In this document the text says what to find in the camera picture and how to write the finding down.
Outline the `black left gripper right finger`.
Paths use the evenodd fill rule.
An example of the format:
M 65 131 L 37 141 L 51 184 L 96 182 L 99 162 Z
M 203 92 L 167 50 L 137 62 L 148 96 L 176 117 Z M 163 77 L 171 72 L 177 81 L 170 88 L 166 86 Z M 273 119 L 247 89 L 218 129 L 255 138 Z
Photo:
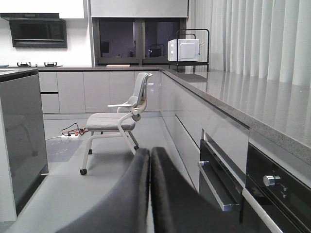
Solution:
M 249 233 L 229 213 L 200 196 L 163 147 L 151 152 L 151 202 L 157 233 Z

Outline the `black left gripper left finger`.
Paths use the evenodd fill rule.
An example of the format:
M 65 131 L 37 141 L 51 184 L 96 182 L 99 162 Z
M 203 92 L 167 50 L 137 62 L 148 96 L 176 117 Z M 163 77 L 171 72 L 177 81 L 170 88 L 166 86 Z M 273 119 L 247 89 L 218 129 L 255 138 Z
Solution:
M 150 152 L 138 149 L 109 193 L 59 233 L 145 233 L 149 202 Z

